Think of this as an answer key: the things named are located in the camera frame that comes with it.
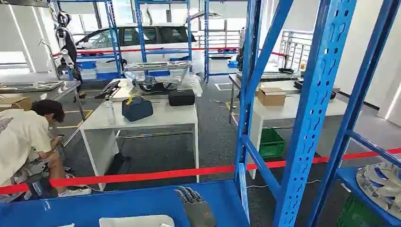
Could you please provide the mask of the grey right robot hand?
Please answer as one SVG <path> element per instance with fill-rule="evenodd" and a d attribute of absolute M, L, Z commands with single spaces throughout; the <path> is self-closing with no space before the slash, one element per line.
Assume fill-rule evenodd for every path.
<path fill-rule="evenodd" d="M 178 186 L 174 192 L 181 200 L 191 227 L 216 227 L 217 222 L 210 205 L 188 186 Z"/>

